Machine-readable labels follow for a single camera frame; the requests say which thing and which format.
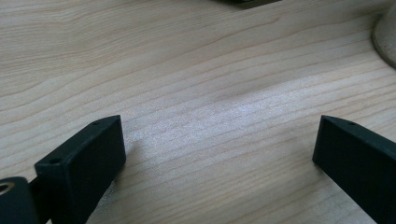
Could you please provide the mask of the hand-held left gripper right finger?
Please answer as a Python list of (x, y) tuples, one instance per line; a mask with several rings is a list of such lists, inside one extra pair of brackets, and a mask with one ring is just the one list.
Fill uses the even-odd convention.
[(396, 143), (359, 124), (323, 116), (313, 162), (377, 224), (396, 224)]

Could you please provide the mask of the round wooden coaster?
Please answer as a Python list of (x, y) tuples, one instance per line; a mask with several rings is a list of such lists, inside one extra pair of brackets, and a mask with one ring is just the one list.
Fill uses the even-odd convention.
[(372, 40), (378, 55), (396, 70), (396, 4), (379, 17)]

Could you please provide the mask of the dark grey tray with knobs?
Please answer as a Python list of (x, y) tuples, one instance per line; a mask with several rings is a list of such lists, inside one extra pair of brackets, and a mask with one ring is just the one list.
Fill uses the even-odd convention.
[(269, 5), (275, 2), (280, 2), (281, 0), (214, 0), (214, 1), (232, 7), (248, 9), (253, 7)]

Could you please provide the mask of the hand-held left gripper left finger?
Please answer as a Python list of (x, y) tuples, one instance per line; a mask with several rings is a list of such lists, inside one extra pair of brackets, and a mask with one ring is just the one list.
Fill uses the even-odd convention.
[(85, 224), (126, 162), (119, 115), (96, 120), (35, 164), (53, 224)]

